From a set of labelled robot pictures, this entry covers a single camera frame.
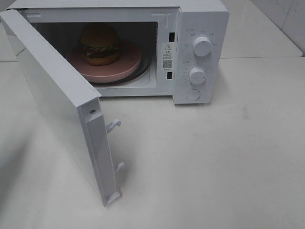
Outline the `pink round plate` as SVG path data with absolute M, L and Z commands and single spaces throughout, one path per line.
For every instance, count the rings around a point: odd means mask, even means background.
M 141 62 L 140 48 L 134 43 L 123 41 L 121 51 L 121 56 L 117 61 L 103 66 L 93 66 L 87 63 L 80 47 L 74 48 L 67 56 L 67 60 L 87 81 L 111 83 L 134 73 Z

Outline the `white microwave oven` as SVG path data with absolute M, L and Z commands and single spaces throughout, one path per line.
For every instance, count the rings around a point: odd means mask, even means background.
M 169 95 L 175 104 L 205 104 L 211 100 L 229 18 L 219 0 L 18 0 L 8 10 L 22 14 L 66 60 L 89 22 L 111 25 L 122 40 L 138 45 L 141 60 L 144 56 L 152 58 L 146 74 L 133 82 L 92 85 L 100 97 Z M 213 46 L 208 55 L 198 57 L 192 41 L 202 34 L 212 39 Z M 176 44 L 172 70 L 161 67 L 163 42 Z M 203 84 L 190 83 L 189 71 L 194 67 L 205 70 Z M 186 98 L 191 89 L 200 91 L 197 101 Z

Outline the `lower white timer knob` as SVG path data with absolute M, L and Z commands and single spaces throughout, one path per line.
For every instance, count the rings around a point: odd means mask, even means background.
M 189 71 L 189 79 L 191 84 L 203 84 L 206 79 L 206 72 L 203 68 L 194 67 Z

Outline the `round white door button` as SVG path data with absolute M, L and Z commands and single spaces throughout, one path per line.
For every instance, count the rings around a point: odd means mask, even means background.
M 197 101 L 201 96 L 199 90 L 191 89 L 186 93 L 186 98 L 190 101 Z

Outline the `white warning label sticker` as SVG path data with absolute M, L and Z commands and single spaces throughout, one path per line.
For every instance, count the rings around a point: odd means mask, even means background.
M 174 42 L 163 42 L 161 45 L 161 67 L 163 70 L 172 70 L 176 52 L 176 44 Z

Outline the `white microwave door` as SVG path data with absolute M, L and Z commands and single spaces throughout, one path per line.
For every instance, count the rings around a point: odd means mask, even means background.
M 120 197 L 100 93 L 17 10 L 0 14 L 5 32 L 40 113 L 48 120 L 104 206 Z

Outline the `upper white power knob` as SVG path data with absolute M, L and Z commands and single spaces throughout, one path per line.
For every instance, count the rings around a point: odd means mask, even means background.
M 208 55 L 213 46 L 212 39 L 207 35 L 199 35 L 192 41 L 193 52 L 198 57 Z

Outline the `burger with lettuce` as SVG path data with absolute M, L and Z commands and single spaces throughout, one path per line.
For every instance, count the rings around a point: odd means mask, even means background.
M 121 40 L 118 33 L 104 22 L 91 22 L 85 25 L 79 43 L 85 61 L 93 66 L 114 63 L 121 55 Z

